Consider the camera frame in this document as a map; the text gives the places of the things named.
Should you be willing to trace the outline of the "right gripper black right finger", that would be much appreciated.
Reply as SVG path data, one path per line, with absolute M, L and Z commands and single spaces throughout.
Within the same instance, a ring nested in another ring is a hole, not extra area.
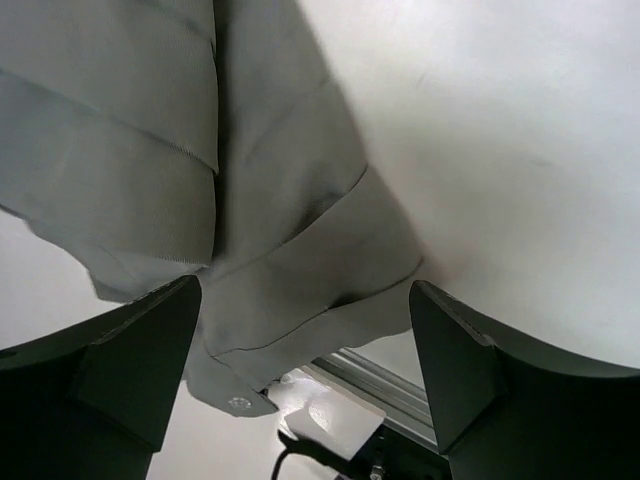
M 639 373 L 502 324 L 426 281 L 409 293 L 436 444 L 456 479 L 635 479 Z

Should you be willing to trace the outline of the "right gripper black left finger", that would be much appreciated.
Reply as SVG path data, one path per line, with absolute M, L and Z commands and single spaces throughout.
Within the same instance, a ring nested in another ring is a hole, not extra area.
M 198 321 L 193 276 L 1 352 L 4 479 L 143 479 Z

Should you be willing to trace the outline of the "grey pleated skirt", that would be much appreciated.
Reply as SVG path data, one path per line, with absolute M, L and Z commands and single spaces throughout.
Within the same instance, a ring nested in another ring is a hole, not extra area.
M 129 301 L 193 274 L 184 378 L 228 414 L 406 332 L 424 264 L 293 1 L 5 1 L 1 206 Z

